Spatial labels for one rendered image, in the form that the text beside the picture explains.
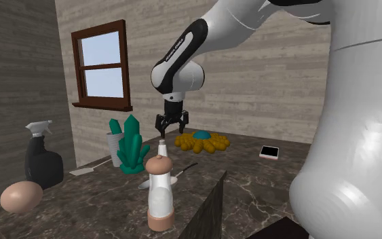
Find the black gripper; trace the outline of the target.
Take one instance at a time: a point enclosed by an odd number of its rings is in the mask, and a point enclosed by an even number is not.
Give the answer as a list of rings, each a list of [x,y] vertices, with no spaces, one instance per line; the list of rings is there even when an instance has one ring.
[[[160,137],[165,138],[166,128],[170,124],[179,123],[179,132],[183,132],[189,123],[189,112],[183,111],[183,101],[164,101],[164,115],[157,114],[155,128],[159,131]]]

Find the clear mill with tan caps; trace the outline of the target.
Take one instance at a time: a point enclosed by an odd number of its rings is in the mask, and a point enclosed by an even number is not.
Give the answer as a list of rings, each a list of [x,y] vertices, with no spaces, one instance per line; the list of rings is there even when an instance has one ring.
[[[145,169],[149,173],[150,187],[147,219],[151,230],[162,232],[174,225],[174,206],[171,188],[172,160],[157,155],[150,158]]]

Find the beige egg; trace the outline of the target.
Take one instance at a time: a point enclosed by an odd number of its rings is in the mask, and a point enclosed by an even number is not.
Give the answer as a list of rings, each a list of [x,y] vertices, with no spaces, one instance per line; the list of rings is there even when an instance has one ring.
[[[40,185],[20,181],[7,187],[0,197],[1,207],[9,213],[25,213],[36,207],[43,197]]]

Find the white spatula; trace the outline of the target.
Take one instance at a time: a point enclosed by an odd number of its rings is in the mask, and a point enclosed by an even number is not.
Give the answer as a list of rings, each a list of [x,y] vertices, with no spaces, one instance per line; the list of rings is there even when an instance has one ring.
[[[103,159],[103,160],[97,160],[96,162],[93,162],[91,164],[86,164],[84,166],[81,166],[77,169],[74,169],[70,171],[69,173],[73,176],[80,176],[84,174],[88,174],[91,172],[94,172],[99,166],[102,166],[103,164],[106,164],[107,162],[110,162],[111,158],[109,159]]]

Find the green crystal cluster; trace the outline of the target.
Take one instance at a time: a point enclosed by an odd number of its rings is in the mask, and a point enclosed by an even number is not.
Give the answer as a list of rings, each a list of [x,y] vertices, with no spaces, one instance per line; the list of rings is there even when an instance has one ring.
[[[121,160],[119,168],[124,174],[137,174],[142,172],[144,157],[149,152],[150,146],[142,146],[140,123],[130,115],[124,123],[123,138],[119,141],[117,157]]]

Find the white phone with black screen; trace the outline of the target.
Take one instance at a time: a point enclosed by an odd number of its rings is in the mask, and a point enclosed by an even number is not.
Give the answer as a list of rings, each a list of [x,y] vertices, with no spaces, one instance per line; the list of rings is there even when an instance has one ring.
[[[259,157],[270,159],[270,160],[277,160],[279,156],[279,151],[280,151],[279,147],[263,145],[259,153]]]

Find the grey ribbed cup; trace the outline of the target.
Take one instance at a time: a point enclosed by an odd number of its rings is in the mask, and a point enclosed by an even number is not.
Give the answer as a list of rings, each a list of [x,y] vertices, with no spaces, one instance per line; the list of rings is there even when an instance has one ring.
[[[122,165],[121,160],[117,156],[119,151],[119,141],[124,137],[123,133],[112,134],[111,132],[107,133],[107,142],[109,146],[109,151],[111,153],[111,158],[113,166],[119,168]]]

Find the brown framed window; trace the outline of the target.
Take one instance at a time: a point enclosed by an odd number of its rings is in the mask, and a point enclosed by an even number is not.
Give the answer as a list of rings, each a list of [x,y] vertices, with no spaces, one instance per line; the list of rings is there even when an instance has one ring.
[[[74,107],[132,111],[125,20],[71,33],[79,101]]]

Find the yellow flower with teal centre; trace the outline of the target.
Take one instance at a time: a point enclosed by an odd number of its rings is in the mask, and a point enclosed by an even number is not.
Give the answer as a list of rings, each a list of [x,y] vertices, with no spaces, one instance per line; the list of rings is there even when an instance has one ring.
[[[202,151],[215,153],[216,151],[224,151],[230,146],[230,141],[226,136],[218,133],[209,133],[205,130],[199,130],[192,133],[183,133],[177,136],[174,141],[176,147],[180,147],[183,151],[192,151],[199,154]]]

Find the dark robot stand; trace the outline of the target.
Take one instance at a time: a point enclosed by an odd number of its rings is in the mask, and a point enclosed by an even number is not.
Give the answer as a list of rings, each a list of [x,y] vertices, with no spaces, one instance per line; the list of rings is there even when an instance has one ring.
[[[283,217],[246,239],[309,239],[309,233],[292,219]]]

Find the black spray bottle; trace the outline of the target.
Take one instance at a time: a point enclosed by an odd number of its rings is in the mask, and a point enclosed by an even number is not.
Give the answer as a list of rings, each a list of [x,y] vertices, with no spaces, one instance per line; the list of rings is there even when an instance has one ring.
[[[41,186],[42,190],[49,189],[64,179],[64,165],[60,154],[45,149],[43,131],[50,133],[48,126],[52,120],[31,122],[25,128],[29,129],[32,137],[28,142],[25,155],[24,170],[27,181]]]

